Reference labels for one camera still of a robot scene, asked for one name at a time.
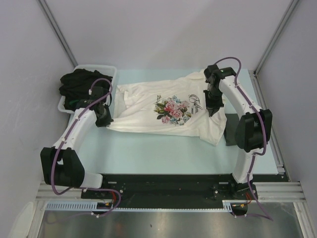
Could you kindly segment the white plastic basket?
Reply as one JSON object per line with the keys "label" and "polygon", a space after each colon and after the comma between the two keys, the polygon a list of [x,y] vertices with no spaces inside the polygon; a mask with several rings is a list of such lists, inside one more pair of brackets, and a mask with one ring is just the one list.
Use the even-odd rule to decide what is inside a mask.
{"label": "white plastic basket", "polygon": [[[104,75],[109,75],[109,76],[113,77],[112,82],[110,82],[113,86],[113,91],[112,91],[111,95],[107,97],[107,100],[106,100],[106,103],[110,106],[112,104],[112,102],[114,100],[114,96],[115,96],[115,88],[117,85],[117,69],[114,66],[109,66],[109,65],[82,64],[82,65],[76,66],[74,68],[74,70],[78,69],[78,68],[86,69],[89,71],[98,70],[100,73],[102,73]],[[58,110],[60,112],[63,112],[63,113],[73,114],[74,111],[64,109],[64,105],[63,105],[64,100],[65,100],[65,97],[61,95],[61,99],[60,99],[58,106],[57,106]]]}

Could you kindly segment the white floral t-shirt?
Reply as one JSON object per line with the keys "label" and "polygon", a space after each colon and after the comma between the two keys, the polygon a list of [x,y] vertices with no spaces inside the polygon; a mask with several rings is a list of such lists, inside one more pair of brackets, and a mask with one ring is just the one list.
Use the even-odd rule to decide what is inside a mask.
{"label": "white floral t-shirt", "polygon": [[118,85],[109,129],[199,137],[216,146],[226,116],[223,109],[209,116],[204,94],[207,86],[203,71],[172,80]]}

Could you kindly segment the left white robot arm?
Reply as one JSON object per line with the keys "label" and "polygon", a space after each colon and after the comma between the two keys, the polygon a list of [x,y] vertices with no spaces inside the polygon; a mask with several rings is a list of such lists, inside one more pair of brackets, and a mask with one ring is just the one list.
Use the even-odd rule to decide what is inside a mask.
{"label": "left white robot arm", "polygon": [[110,110],[105,103],[111,94],[103,87],[94,86],[89,98],[79,100],[70,125],[52,146],[41,150],[40,157],[44,181],[49,185],[70,188],[92,188],[98,198],[109,194],[109,185],[103,176],[87,172],[78,156],[79,149],[92,126],[107,127],[112,122]]}

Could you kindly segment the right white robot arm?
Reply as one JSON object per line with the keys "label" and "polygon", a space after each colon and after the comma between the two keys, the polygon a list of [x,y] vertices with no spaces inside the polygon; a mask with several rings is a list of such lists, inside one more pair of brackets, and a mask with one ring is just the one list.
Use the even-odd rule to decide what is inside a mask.
{"label": "right white robot arm", "polygon": [[229,185],[229,195],[240,199],[251,186],[256,156],[266,153],[270,140],[272,112],[262,109],[238,82],[238,73],[231,67],[220,69],[216,64],[204,70],[207,90],[204,91],[206,109],[212,117],[224,107],[225,95],[235,109],[239,122],[235,131],[235,141],[239,147],[238,159],[231,174],[233,183]]}

